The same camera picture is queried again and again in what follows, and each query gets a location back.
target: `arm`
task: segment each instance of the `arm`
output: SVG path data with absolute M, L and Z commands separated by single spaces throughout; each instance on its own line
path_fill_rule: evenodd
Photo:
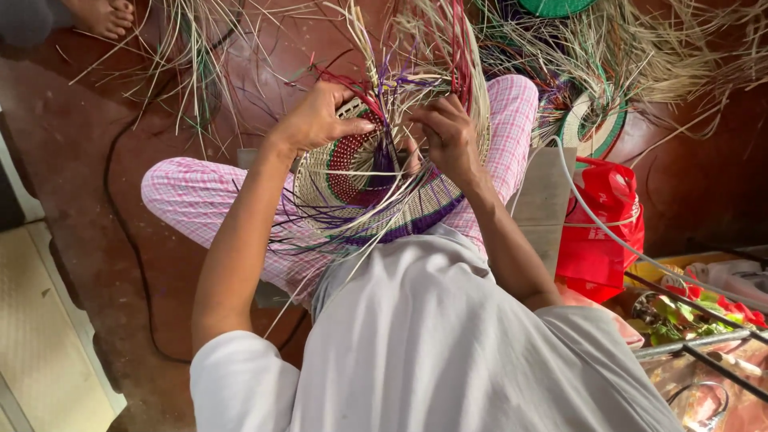
M 336 117 L 336 108 L 351 96 L 342 85 L 321 81 L 265 138 L 200 272 L 192 312 L 194 353 L 221 334 L 253 331 L 250 305 L 291 162 L 344 135 L 373 130 L 368 121 Z
M 472 120 L 455 95 L 419 109 L 429 143 L 429 159 L 458 186 L 475 212 L 488 264 L 499 287 L 535 311 L 562 304 L 544 263 L 525 239 L 498 197 L 490 174 L 480 164 Z

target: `left hand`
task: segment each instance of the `left hand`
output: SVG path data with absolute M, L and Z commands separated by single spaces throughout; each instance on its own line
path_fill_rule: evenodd
M 267 135 L 267 142 L 295 158 L 347 135 L 371 132 L 376 126 L 362 118 L 341 120 L 336 109 L 353 92 L 341 84 L 318 81 L 287 116 Z

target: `bare foot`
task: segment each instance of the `bare foot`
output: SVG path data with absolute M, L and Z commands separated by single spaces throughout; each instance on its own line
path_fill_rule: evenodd
M 102 38 L 125 36 L 134 20 L 134 6 L 127 0 L 62 0 L 75 16 L 76 27 Z

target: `hand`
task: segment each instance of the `hand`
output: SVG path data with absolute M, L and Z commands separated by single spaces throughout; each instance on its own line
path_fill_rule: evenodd
M 336 109 L 354 96 L 341 84 L 319 81 L 288 115 L 277 122 L 267 142 L 291 159 L 347 135 L 371 132 L 374 124 L 362 118 L 341 120 Z
M 488 175 L 480 163 L 475 126 L 456 95 L 429 102 L 410 117 L 420 123 L 429 143 L 429 159 L 466 192 Z

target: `right hand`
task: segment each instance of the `right hand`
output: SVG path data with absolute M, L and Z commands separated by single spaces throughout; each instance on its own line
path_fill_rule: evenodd
M 462 191 L 488 175 L 480 163 L 475 126 L 456 95 L 417 108 L 410 120 L 422 125 L 429 159 Z

